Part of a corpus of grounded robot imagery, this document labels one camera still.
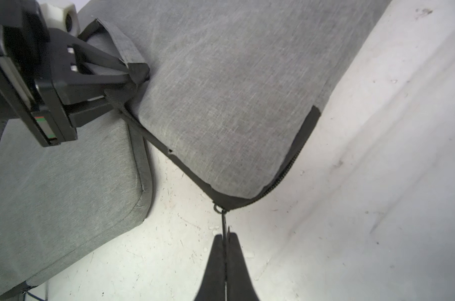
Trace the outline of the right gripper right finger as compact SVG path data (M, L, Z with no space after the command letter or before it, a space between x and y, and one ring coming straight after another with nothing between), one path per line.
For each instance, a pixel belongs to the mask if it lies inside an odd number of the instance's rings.
M226 285L228 301L259 301L252 285L241 244L236 233L227 234Z

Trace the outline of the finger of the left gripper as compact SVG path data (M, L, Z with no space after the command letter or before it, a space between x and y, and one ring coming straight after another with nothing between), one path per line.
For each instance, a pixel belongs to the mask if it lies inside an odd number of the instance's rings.
M113 110L113 106L104 98L79 102L65 106L66 113L75 128L82 127L98 117Z
M120 89L130 81L126 65L59 29L52 29L52 82L64 105L74 105Z

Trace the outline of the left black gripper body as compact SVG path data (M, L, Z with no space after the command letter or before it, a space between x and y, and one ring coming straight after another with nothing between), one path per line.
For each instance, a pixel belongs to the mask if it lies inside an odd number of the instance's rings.
M52 29L38 1L0 1L0 120L20 119L43 147L78 138L52 82Z

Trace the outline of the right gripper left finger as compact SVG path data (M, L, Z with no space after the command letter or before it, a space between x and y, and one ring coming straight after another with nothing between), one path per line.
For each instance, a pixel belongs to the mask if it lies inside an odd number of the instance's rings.
M214 237L204 276L195 301L225 301L225 259L222 235Z

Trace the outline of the grey laptop bag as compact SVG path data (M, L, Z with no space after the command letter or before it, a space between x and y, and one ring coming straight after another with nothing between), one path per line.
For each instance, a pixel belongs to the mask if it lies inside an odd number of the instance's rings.
M114 112L42 147L19 120L0 143L0 297L38 286L142 224L153 199L142 136Z
M231 211L269 194L311 136L388 1L90 1L96 43L150 79L108 99Z

